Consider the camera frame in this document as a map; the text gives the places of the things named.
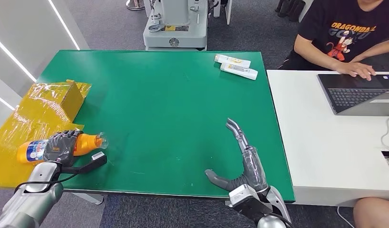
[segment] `floor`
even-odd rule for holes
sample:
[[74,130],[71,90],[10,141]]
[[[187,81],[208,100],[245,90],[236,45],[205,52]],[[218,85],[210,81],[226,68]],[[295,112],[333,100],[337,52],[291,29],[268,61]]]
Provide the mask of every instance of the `floor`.
[[[91,49],[143,50],[144,11],[128,11],[126,0],[65,0]],[[266,69],[276,69],[292,48],[298,23],[275,15],[278,0],[234,0],[231,24],[225,12],[211,18],[209,50],[261,51]],[[389,54],[366,60],[389,71]],[[0,189],[0,213],[12,190]],[[335,207],[288,205],[299,228],[347,228]],[[341,213],[352,221],[352,209]],[[99,206],[64,193],[42,227],[254,227],[251,221],[219,200],[108,196]]]

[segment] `person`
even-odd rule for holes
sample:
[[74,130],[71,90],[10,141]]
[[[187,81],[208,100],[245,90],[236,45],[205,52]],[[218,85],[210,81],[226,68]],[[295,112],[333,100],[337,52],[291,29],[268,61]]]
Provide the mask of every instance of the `person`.
[[368,197],[354,206],[356,228],[389,228],[389,201]]
[[365,58],[389,52],[389,0],[314,0],[282,70],[333,70],[371,80]]

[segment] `green table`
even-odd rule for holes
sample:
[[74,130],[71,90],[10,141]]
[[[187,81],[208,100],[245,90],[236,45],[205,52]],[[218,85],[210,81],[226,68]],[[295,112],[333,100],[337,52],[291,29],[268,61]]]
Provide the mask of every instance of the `green table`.
[[[256,81],[220,71],[215,53],[59,51],[38,82],[92,83],[74,122],[109,139],[107,164],[64,182],[65,189],[225,198],[204,170],[227,178],[243,171],[225,127],[230,117],[258,148],[268,183],[293,201],[261,53],[226,53],[251,60]],[[75,166],[89,160],[82,156]]]

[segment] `person's hand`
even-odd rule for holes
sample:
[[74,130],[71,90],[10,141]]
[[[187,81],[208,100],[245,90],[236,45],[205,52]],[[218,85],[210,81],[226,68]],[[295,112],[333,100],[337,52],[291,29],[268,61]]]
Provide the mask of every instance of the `person's hand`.
[[351,63],[358,63],[358,62],[362,61],[363,59],[365,59],[365,58],[362,55],[358,55],[358,56],[354,57],[354,59],[351,60],[350,62]]
[[371,75],[377,75],[372,66],[362,64],[362,63],[337,63],[333,69],[341,74],[348,74],[352,77],[359,75],[362,78],[371,81]]

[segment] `dragon ball t-shirt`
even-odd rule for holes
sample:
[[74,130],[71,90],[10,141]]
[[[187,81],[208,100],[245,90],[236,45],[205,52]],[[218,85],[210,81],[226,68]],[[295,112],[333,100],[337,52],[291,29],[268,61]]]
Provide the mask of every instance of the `dragon ball t-shirt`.
[[[312,40],[328,56],[350,62],[372,46],[389,40],[389,0],[383,0],[369,12],[363,11],[357,0],[314,0],[298,34]],[[298,55],[293,50],[290,56],[294,54]]]

